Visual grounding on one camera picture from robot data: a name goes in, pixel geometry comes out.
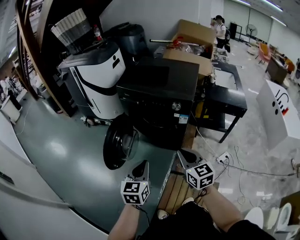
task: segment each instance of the black sleeve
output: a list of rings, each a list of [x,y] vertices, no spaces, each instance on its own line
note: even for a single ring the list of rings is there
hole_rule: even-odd
[[[228,239],[243,240],[275,240],[271,235],[260,229],[257,225],[250,223],[248,220],[242,220],[233,225],[226,233]]]

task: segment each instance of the white shoe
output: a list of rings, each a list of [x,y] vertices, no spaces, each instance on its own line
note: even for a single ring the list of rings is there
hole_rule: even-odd
[[[167,213],[165,210],[158,210],[157,211],[157,217],[158,219],[162,220],[169,216],[169,213]]]
[[[193,202],[194,199],[192,197],[188,197],[186,200],[184,200],[184,202],[182,203],[182,206],[186,203],[189,203],[189,202]]]

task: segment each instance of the cardboard box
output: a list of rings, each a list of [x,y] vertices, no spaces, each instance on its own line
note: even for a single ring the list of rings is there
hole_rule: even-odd
[[[164,53],[164,58],[199,64],[197,85],[201,85],[204,77],[211,75],[212,72],[211,61],[195,54],[190,54],[188,52],[182,52],[175,49],[167,49]]]
[[[177,37],[183,37],[183,39],[181,40],[182,42],[196,43],[206,46],[208,50],[208,58],[175,49],[168,49],[164,53],[164,58],[166,59],[180,60],[199,64],[198,84],[202,84],[201,80],[203,80],[205,76],[209,76],[212,72],[211,58],[215,40],[214,30],[204,27],[195,22],[189,22],[180,19],[178,31],[172,40],[177,39]]]

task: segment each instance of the red bottle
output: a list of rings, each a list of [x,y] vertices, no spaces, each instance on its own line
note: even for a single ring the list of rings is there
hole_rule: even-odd
[[[102,40],[100,29],[99,29],[99,27],[96,24],[94,24],[94,34],[95,34],[95,37],[96,37],[97,41],[101,41]]]

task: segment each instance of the white toilet lid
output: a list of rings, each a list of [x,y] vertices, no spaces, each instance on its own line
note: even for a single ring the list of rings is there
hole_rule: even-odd
[[[263,228],[263,211],[261,208],[253,208],[246,215],[245,220],[258,225],[260,228]]]

